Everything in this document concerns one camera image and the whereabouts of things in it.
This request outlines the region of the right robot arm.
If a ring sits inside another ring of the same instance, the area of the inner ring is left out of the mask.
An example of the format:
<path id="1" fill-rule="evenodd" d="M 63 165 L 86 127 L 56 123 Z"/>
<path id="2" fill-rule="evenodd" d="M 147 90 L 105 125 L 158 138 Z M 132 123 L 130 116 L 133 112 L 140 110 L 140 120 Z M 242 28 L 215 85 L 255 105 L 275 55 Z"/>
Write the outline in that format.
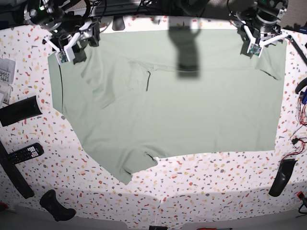
<path id="1" fill-rule="evenodd" d="M 85 61 L 84 48 L 99 46 L 100 20 L 91 16 L 94 2 L 85 1 L 82 15 L 69 10 L 77 3 L 77 0 L 29 0 L 24 8 L 24 19 L 28 24 L 39 25 L 51 33 L 43 43 L 52 47 L 60 65 Z"/>

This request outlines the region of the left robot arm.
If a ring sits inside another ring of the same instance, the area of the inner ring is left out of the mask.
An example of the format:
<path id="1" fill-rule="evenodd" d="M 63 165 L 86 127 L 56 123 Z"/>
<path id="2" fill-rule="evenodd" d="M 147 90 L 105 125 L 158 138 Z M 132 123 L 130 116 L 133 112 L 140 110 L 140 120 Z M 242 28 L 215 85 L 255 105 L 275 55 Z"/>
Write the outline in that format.
<path id="1" fill-rule="evenodd" d="M 287 0 L 254 1 L 253 6 L 236 13 L 238 20 L 242 23 L 238 33 L 243 41 L 251 40 L 245 28 L 249 29 L 253 38 L 261 41 L 281 35 L 281 27 L 278 23 L 285 15 L 287 8 Z"/>

